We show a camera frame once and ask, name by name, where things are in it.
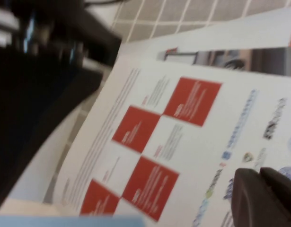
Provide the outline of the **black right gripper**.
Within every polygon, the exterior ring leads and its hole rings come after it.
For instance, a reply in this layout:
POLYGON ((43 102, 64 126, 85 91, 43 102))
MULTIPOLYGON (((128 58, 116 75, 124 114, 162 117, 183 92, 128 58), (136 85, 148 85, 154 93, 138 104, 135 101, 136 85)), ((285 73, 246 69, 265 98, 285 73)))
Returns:
POLYGON ((89 11, 109 0, 0 0, 0 207, 56 127, 95 93, 121 38, 89 11))

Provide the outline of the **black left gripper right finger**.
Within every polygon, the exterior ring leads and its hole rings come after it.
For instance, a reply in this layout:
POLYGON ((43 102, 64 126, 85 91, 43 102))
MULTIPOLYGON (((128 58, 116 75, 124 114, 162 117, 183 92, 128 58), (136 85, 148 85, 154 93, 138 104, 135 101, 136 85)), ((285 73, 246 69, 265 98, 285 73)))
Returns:
POLYGON ((277 219, 283 220, 280 226, 291 227, 291 179, 270 167, 262 167, 260 176, 278 209, 277 219))

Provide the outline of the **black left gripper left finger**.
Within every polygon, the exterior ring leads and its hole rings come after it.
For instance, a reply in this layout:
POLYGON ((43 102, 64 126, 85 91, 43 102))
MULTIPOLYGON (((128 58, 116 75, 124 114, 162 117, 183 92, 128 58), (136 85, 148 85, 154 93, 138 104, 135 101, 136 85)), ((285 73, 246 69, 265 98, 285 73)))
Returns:
POLYGON ((278 209, 260 172, 239 168, 232 191, 232 217, 236 227, 280 227, 278 209))

